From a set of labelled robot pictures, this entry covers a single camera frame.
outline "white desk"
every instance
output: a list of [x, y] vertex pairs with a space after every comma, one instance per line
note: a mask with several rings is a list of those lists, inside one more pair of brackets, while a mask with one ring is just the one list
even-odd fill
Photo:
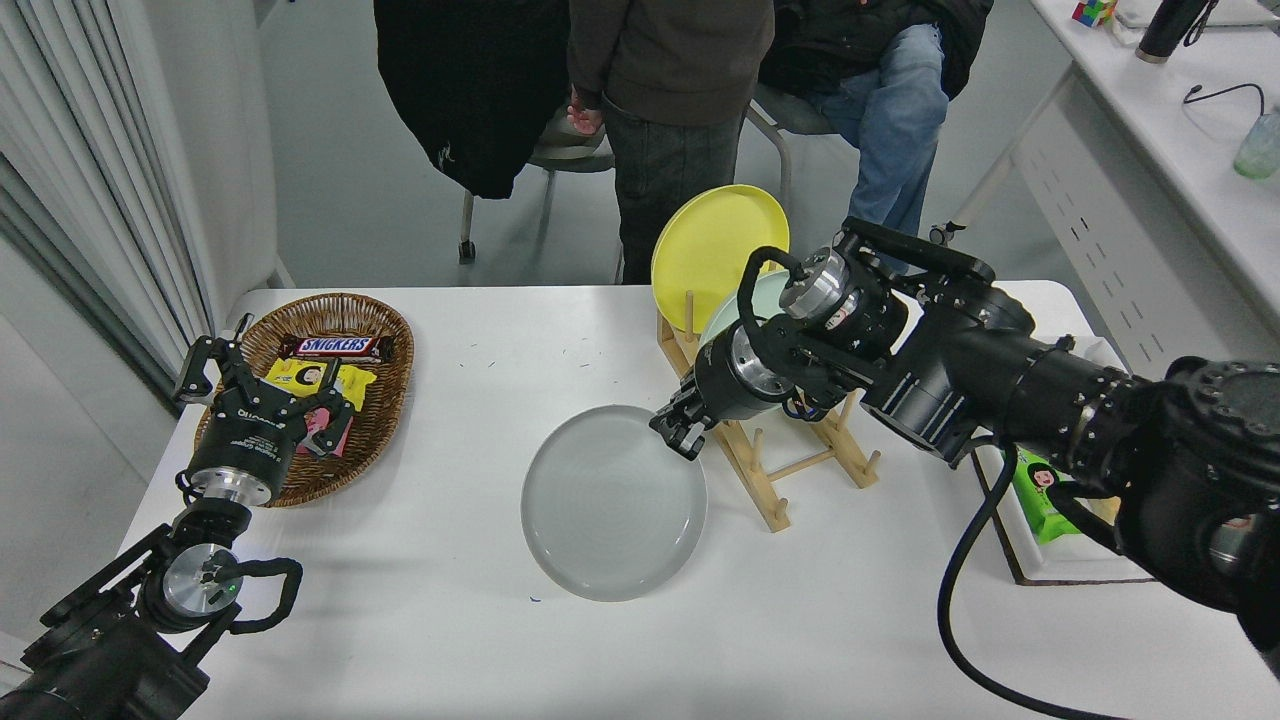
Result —
[[[1010, 282], [1046, 332], [1089, 334], [1065, 288]], [[525, 473], [547, 436], [589, 407], [658, 407], [676, 378], [654, 340], [648, 288], [422, 288], [365, 292], [415, 332], [399, 429], [351, 486], [257, 510], [242, 559], [296, 557], [293, 615], [225, 637], [192, 719], [1027, 717], [946, 657], [933, 605], [980, 502], [951, 473], [855, 411], [881, 482], [832, 466], [780, 486], [792, 527], [764, 524], [718, 448], [710, 511], [689, 564], [654, 593], [598, 603], [556, 585], [520, 521]], [[302, 291], [250, 293], [261, 316]], [[180, 510], [188, 409], [125, 544]], [[776, 446], [810, 433], [765, 423]], [[769, 465], [769, 455], [765, 455]], [[248, 583], [243, 618], [274, 606]], [[961, 646], [1012, 687], [1144, 717], [1274, 717], [1280, 685], [1231, 616], [1156, 584], [1024, 588], [987, 533], [954, 609]]]
[[956, 222], [1016, 167], [1134, 372], [1280, 356], [1280, 178], [1231, 169], [1257, 95], [1181, 105], [1194, 85], [1240, 82], [1280, 100], [1280, 37], [1211, 29], [1152, 65], [1073, 20], [1074, 0], [1033, 3], [1073, 64]]

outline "snickers bar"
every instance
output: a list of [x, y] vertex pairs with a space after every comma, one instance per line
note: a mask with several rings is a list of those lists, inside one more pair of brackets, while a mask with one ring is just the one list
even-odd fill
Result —
[[383, 364], [392, 361], [393, 336], [378, 337], [294, 337], [280, 341], [282, 359], [288, 357], [340, 357], [348, 363]]

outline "woven basket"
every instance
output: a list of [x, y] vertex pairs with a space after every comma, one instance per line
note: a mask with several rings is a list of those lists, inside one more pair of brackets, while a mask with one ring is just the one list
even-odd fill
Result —
[[[268, 313], [244, 333], [241, 350], [264, 377], [276, 359], [284, 336], [365, 337], [394, 336], [390, 363], [369, 365], [378, 379], [365, 391], [365, 404], [356, 413], [342, 457], [297, 454], [289, 465], [284, 488], [269, 507], [288, 507], [324, 497], [360, 477], [381, 455], [399, 424], [404, 392], [413, 368], [413, 333], [399, 313], [364, 295], [334, 292], [296, 300]], [[209, 411], [200, 419], [196, 445], [205, 434]]]

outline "grey plate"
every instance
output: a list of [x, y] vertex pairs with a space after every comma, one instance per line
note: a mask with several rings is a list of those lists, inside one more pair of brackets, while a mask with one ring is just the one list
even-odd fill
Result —
[[703, 466], [607, 405], [556, 429], [529, 466], [520, 514], [543, 570], [588, 600], [632, 600], [671, 579], [707, 520]]

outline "green snack package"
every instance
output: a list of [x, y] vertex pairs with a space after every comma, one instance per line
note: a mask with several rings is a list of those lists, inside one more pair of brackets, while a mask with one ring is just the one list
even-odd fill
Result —
[[1061, 512], [1048, 501], [1044, 491], [1059, 482], [1057, 470], [1050, 466], [1044, 459], [1018, 448], [1018, 470], [1014, 471], [1014, 492], [1018, 493], [1018, 502], [1023, 506], [1023, 515], [1027, 524], [1032, 527], [1036, 542], [1044, 544], [1061, 536], [1079, 534]]

